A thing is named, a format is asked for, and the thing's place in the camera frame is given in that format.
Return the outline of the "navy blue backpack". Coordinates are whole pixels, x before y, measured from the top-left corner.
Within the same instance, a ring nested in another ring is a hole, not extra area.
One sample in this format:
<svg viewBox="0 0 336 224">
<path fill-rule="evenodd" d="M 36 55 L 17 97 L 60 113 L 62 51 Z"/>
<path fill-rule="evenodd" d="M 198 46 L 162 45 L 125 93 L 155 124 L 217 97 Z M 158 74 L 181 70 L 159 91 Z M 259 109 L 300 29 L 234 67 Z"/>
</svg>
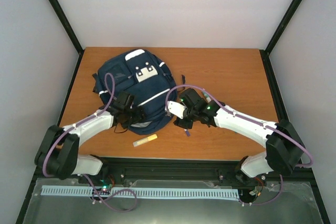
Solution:
<svg viewBox="0 0 336 224">
<path fill-rule="evenodd" d="M 133 107 L 141 107 L 145 118 L 131 125 L 128 130 L 138 135 L 148 135 L 164 128 L 172 119 L 166 115 L 165 98 L 176 86 L 173 75 L 160 58 L 146 49 L 124 52 L 106 61 L 92 76 L 93 92 L 106 104 L 112 92 L 112 80 L 105 80 L 107 73 L 114 77 L 114 98 L 124 91 L 134 96 Z"/>
</svg>

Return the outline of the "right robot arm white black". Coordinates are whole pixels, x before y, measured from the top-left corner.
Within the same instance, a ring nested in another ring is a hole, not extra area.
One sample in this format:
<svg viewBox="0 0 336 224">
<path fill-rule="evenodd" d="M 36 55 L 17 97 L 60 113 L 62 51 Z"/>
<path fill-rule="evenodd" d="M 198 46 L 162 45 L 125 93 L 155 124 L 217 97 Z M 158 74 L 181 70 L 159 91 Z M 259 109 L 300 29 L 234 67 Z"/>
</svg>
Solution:
<svg viewBox="0 0 336 224">
<path fill-rule="evenodd" d="M 305 147 L 289 121 L 276 123 L 255 118 L 212 97 L 203 98 L 191 86 L 179 98 L 179 102 L 167 100 L 165 108 L 168 113 L 176 116 L 176 126 L 189 130 L 194 122 L 200 122 L 208 127 L 231 130 L 265 149 L 239 161 L 233 172 L 239 183 L 245 185 L 251 179 L 269 172 L 289 176 L 300 166 Z"/>
</svg>

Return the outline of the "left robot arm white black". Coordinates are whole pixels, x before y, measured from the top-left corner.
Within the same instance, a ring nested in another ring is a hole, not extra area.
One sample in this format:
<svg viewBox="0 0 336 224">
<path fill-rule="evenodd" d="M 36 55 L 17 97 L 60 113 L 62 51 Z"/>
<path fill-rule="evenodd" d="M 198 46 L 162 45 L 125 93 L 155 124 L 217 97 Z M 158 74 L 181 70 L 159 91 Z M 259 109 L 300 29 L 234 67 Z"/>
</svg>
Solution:
<svg viewBox="0 0 336 224">
<path fill-rule="evenodd" d="M 79 147 L 102 131 L 121 125 L 124 129 L 145 118 L 142 107 L 133 103 L 134 96 L 122 91 L 106 105 L 74 124 L 50 126 L 35 156 L 35 164 L 45 177 L 66 179 L 71 175 L 90 175 L 97 183 L 108 180 L 109 170 L 92 155 L 80 155 Z"/>
</svg>

